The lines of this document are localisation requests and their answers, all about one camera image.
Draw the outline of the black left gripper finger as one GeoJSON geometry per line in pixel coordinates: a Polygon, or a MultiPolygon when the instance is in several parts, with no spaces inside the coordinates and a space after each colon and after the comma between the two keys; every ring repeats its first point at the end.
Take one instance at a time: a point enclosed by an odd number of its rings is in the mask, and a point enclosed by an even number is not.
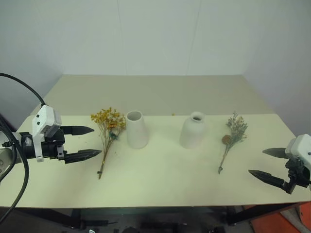
{"type": "Polygon", "coordinates": [[[88,160],[100,154],[101,150],[87,149],[79,150],[76,153],[65,153],[64,161],[66,164],[88,160]]]}
{"type": "Polygon", "coordinates": [[[63,134],[70,135],[84,135],[94,131],[94,129],[86,126],[61,126],[60,129],[63,131],[63,134]]]}

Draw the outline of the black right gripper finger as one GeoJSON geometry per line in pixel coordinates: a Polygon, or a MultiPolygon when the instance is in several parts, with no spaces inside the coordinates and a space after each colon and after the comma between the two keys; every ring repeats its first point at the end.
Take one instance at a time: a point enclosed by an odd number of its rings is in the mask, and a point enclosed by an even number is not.
{"type": "Polygon", "coordinates": [[[284,180],[278,177],[274,177],[270,173],[259,170],[248,170],[248,172],[264,183],[278,187],[280,189],[284,188],[284,180]]]}
{"type": "Polygon", "coordinates": [[[262,152],[276,158],[289,159],[288,155],[285,153],[285,148],[269,148],[262,152]]]}

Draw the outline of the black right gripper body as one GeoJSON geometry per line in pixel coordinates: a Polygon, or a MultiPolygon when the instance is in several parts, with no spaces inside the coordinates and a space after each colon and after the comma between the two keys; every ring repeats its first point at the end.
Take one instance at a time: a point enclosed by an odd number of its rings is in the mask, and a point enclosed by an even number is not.
{"type": "Polygon", "coordinates": [[[309,187],[311,184],[310,172],[304,166],[303,161],[300,159],[289,159],[285,167],[289,170],[288,177],[290,178],[289,182],[284,182],[282,185],[282,189],[286,193],[291,194],[297,185],[304,188],[309,187]]]}

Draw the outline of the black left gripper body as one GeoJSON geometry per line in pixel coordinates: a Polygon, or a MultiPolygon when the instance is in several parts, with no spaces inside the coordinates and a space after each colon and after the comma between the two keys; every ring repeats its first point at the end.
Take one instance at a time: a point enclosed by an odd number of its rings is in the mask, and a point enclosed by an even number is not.
{"type": "Polygon", "coordinates": [[[52,137],[44,137],[44,142],[41,142],[43,157],[64,160],[64,144],[65,136],[63,130],[58,130],[52,137]]]}

